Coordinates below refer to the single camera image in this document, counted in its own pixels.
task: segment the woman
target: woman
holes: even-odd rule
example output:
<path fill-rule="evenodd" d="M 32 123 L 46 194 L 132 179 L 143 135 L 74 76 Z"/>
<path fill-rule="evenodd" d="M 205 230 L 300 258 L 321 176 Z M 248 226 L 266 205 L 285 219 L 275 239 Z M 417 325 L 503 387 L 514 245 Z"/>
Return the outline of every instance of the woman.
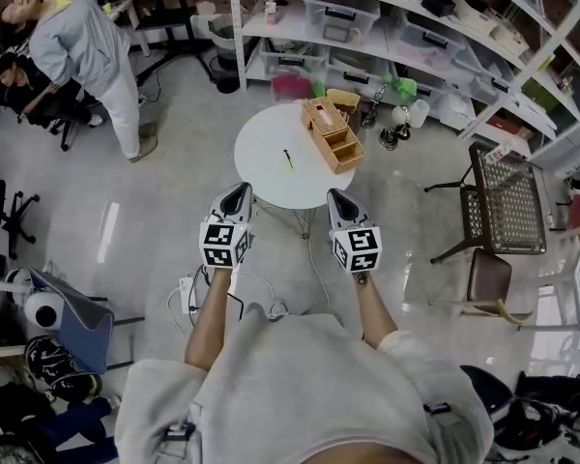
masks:
<path fill-rule="evenodd" d="M 0 13 L 0 43 L 30 38 L 36 66 L 58 87 L 74 79 L 107 109 L 124 155 L 136 162 L 157 139 L 138 136 L 139 107 L 130 41 L 94 0 L 14 0 Z"/>
<path fill-rule="evenodd" d="M 31 124 L 45 125 L 58 118 L 91 128 L 103 123 L 101 115 L 92 114 L 83 104 L 77 103 L 79 84 L 71 80 L 59 95 L 57 87 L 39 71 L 27 57 L 5 53 L 0 57 L 0 103 L 17 114 L 28 116 Z"/>

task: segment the white pants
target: white pants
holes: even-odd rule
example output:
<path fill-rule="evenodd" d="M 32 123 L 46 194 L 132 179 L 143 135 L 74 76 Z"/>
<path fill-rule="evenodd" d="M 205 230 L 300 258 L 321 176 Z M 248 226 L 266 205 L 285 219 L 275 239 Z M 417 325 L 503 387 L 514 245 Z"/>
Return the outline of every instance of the white pants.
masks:
<path fill-rule="evenodd" d="M 116 79 L 99 97 L 118 137 L 120 148 L 128 159 L 139 155 L 139 93 L 129 58 L 120 65 Z"/>

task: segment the pen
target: pen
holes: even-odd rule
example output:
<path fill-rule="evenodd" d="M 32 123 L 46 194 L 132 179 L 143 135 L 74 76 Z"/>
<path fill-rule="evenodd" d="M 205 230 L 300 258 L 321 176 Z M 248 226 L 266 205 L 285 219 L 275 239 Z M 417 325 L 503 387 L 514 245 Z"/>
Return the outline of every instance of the pen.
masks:
<path fill-rule="evenodd" d="M 290 168 L 294 170 L 294 165 L 292 164 L 292 160 L 290 159 L 290 155 L 288 154 L 288 150 L 283 150 L 283 153 L 286 154 L 286 158 L 288 159 L 288 163 L 290 163 Z"/>

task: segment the person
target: person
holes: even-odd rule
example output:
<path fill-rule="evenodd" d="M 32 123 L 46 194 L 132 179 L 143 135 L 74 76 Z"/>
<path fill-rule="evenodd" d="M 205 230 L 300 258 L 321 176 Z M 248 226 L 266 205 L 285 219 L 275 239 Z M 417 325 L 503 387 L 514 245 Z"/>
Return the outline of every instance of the person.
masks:
<path fill-rule="evenodd" d="M 45 125 L 53 118 L 91 128 L 103 123 L 101 115 L 77 103 L 79 84 L 71 80 L 55 95 L 56 86 L 23 55 L 5 53 L 0 57 L 0 83 L 4 86 L 0 88 L 0 103 L 26 115 L 31 124 Z"/>
<path fill-rule="evenodd" d="M 470 378 L 397 328 L 369 273 L 353 274 L 364 340 L 332 314 L 270 321 L 259 304 L 226 337 L 231 275 L 215 269 L 184 362 L 130 369 L 121 462 L 483 462 L 493 427 Z"/>
<path fill-rule="evenodd" d="M 0 43 L 12 46 L 27 38 L 32 60 L 56 87 L 74 79 L 103 104 L 131 162 L 155 150 L 152 126 L 139 139 L 129 38 L 94 0 L 14 0 L 0 12 Z"/>
<path fill-rule="evenodd" d="M 118 397 L 98 397 L 53 418 L 22 421 L 16 431 L 0 435 L 0 464 L 103 464 L 118 457 L 114 439 L 105 435 L 102 418 L 119 405 Z M 57 451 L 81 433 L 92 445 Z"/>

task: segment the gray jacket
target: gray jacket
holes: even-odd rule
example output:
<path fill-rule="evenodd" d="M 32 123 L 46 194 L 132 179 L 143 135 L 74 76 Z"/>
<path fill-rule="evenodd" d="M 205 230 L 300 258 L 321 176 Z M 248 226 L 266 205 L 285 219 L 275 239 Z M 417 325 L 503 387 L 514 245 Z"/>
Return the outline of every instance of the gray jacket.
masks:
<path fill-rule="evenodd" d="M 30 38 L 30 55 L 56 84 L 74 79 L 100 98 L 116 79 L 131 43 L 94 0 L 70 1 L 37 26 Z"/>

